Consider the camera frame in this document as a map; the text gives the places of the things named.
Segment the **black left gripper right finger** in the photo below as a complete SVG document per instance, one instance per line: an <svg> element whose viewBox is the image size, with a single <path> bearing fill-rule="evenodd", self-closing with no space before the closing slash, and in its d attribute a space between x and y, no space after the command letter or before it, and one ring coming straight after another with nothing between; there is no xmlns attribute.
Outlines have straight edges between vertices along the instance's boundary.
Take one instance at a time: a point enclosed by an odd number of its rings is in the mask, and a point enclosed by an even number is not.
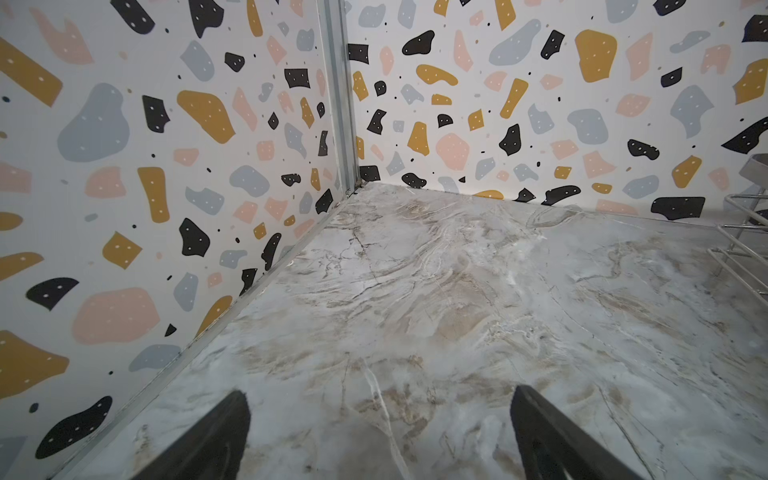
<svg viewBox="0 0 768 480"><path fill-rule="evenodd" d="M639 477L529 385L515 388L510 417L528 479Z"/></svg>

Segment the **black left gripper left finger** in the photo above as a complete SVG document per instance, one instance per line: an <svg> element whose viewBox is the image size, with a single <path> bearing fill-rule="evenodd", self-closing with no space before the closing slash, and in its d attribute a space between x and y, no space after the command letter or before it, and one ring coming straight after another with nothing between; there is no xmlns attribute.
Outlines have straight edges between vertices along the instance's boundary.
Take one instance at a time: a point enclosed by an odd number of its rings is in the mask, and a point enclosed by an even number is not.
<svg viewBox="0 0 768 480"><path fill-rule="evenodd" d="M235 479L251 413L245 393L230 392L134 477L140 480Z"/></svg>

